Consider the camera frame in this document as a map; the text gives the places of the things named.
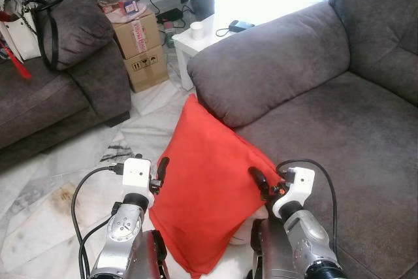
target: stacked boxes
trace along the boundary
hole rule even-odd
[[[135,93],[169,78],[157,20],[146,10],[126,24],[113,24],[131,87]]]

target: printed label on box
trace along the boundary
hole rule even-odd
[[[133,28],[133,37],[135,39],[135,43],[137,44],[137,48],[139,52],[146,51],[146,44],[145,44],[145,34],[144,30],[142,29],[141,22],[139,20],[133,20],[131,22]]]
[[[132,69],[134,71],[138,71],[138,70],[144,69],[146,67],[149,67],[150,65],[153,65],[157,62],[158,62],[157,55],[153,55],[149,58],[144,58],[144,59],[141,59],[139,62],[133,63],[132,64]]]

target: table leg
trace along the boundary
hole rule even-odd
[[[193,88],[193,82],[190,79],[189,73],[187,73],[187,62],[189,62],[190,56],[182,50],[176,47],[178,67],[180,68],[180,78],[182,79],[182,86],[186,91]]]

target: red strap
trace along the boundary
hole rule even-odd
[[[1,41],[0,41],[0,45],[6,50],[7,55],[10,57],[10,60],[12,60],[14,66],[19,71],[20,75],[26,79],[31,78],[32,74],[29,73],[29,71],[25,68],[25,66],[20,63],[18,58],[16,58],[16,56],[10,51],[10,49],[8,49],[5,45],[3,45]]]

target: bag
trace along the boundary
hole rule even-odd
[[[36,27],[30,10],[16,21],[1,22],[0,32],[16,57],[22,60],[40,57]]]
[[[58,63],[58,29],[54,17],[51,15],[51,8],[63,0],[19,0],[16,3],[22,2],[21,18],[13,22],[3,22],[5,28],[0,30],[3,34],[7,44],[13,53],[22,59],[27,60],[33,57],[42,56],[45,65],[51,69],[57,69]],[[33,3],[35,7],[30,10],[29,4]],[[52,33],[52,58],[51,61],[45,54],[44,37],[42,29],[42,17],[40,13],[46,12],[47,18],[50,22]],[[32,19],[32,14],[35,17],[35,23]]]

